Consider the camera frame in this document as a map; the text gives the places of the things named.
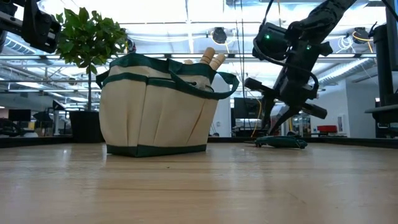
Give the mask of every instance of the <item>potted plant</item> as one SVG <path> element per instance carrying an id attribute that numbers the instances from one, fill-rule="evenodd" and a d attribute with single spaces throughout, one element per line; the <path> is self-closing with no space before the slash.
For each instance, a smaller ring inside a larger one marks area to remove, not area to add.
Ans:
<path id="1" fill-rule="evenodd" d="M 56 20 L 62 25 L 56 53 L 65 63 L 85 68 L 88 76 L 87 110 L 70 112 L 73 138 L 76 142 L 102 142 L 99 113 L 91 110 L 91 74 L 97 74 L 96 65 L 124 52 L 126 31 L 96 11 L 90 16 L 84 7 L 78 14 L 65 9 Z"/>

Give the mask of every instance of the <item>black plant pot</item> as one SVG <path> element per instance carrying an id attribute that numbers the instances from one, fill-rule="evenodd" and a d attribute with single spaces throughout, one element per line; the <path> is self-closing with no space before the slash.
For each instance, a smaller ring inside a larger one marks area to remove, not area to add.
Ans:
<path id="1" fill-rule="evenodd" d="M 70 111 L 73 141 L 76 143 L 100 143 L 104 137 L 100 128 L 100 114 L 96 111 Z"/>

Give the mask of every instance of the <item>green object on floor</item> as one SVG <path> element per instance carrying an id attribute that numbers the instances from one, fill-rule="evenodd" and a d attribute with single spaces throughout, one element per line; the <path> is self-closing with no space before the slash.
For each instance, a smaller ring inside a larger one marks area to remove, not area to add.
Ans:
<path id="1" fill-rule="evenodd" d="M 256 147 L 268 145 L 276 148 L 305 149 L 308 145 L 305 141 L 291 136 L 265 136 L 257 138 Z"/>

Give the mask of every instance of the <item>red object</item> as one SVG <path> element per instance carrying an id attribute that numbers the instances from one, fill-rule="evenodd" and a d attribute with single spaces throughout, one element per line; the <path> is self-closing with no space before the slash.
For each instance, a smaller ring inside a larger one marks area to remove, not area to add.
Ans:
<path id="1" fill-rule="evenodd" d="M 323 125 L 318 126 L 317 128 L 321 133 L 337 133 L 337 126 L 335 125 Z"/>

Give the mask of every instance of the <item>wooden table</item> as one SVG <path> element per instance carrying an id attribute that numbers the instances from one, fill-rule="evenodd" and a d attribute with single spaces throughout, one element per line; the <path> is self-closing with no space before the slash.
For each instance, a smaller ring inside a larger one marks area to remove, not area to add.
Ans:
<path id="1" fill-rule="evenodd" d="M 398 222 L 398 150 L 210 144 L 135 159 L 104 145 L 0 149 L 0 223 Z"/>

